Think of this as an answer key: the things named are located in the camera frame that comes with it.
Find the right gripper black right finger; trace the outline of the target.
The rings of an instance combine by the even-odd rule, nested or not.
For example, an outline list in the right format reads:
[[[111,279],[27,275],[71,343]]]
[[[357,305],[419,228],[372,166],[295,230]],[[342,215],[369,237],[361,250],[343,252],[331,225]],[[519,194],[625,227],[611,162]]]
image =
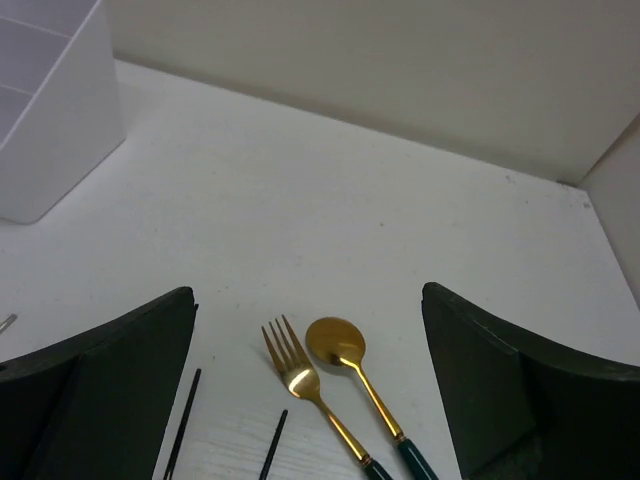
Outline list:
[[[554,342],[436,283],[422,316],[464,479],[636,479],[639,369]]]

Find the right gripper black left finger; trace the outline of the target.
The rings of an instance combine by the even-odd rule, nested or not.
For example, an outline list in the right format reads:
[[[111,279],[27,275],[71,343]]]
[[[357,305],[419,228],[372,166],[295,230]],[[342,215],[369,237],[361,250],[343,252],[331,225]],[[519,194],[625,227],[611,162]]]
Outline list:
[[[3,362],[2,478],[151,478],[195,319],[183,286]]]

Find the gold spoon green handle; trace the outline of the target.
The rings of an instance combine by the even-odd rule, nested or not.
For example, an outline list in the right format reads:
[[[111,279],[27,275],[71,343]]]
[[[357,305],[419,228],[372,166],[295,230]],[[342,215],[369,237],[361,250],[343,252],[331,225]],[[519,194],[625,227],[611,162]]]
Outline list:
[[[307,346],[325,363],[353,369],[360,378],[376,410],[392,436],[397,451],[414,479],[438,480],[420,450],[405,434],[367,378],[362,360],[366,342],[360,330],[351,322],[338,317],[324,317],[314,321],[306,332]]]

